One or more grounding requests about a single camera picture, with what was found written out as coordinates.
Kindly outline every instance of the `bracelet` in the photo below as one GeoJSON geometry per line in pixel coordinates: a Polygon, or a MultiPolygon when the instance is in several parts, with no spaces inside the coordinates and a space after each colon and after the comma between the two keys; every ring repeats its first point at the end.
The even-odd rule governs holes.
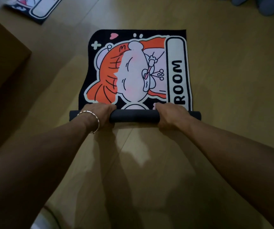
{"type": "Polygon", "coordinates": [[[91,112],[91,111],[81,111],[81,112],[79,112],[78,115],[80,115],[81,113],[85,113],[85,112],[88,112],[88,113],[90,113],[90,114],[93,114],[93,115],[97,118],[97,120],[98,120],[98,128],[96,129],[96,131],[98,131],[98,129],[100,128],[100,121],[99,121],[99,118],[96,116],[96,114],[94,114],[94,113],[91,112]]]}

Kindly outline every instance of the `person's right arm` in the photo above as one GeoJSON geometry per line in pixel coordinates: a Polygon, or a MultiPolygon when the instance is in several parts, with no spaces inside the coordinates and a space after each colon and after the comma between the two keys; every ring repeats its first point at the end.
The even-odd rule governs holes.
{"type": "Polygon", "coordinates": [[[203,123],[182,106],[156,104],[159,128],[182,131],[221,176],[274,226],[274,148],[203,123]]]}

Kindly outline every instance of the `cartoon hand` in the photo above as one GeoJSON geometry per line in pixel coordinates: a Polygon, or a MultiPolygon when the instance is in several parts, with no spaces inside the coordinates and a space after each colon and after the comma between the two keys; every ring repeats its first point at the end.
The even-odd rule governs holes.
{"type": "Polygon", "coordinates": [[[157,63],[157,59],[154,56],[150,56],[149,58],[149,66],[154,66],[155,63],[157,63]]]}

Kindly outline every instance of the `forearm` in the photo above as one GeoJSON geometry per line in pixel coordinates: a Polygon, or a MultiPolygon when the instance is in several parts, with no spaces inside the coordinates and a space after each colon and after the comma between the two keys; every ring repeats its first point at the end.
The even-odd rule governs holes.
{"type": "Polygon", "coordinates": [[[274,149],[187,116],[177,127],[274,225],[274,149]]]}
{"type": "Polygon", "coordinates": [[[89,117],[83,114],[70,123],[0,151],[3,221],[23,219],[22,227],[32,223],[64,177],[81,143],[93,130],[89,117]]]}

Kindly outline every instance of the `white plus sign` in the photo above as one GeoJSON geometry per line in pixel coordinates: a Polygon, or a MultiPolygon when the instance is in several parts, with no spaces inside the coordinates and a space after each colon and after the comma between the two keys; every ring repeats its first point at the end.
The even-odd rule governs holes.
{"type": "Polygon", "coordinates": [[[94,50],[96,50],[98,47],[101,46],[101,44],[95,41],[91,46],[94,48],[94,50]]]}

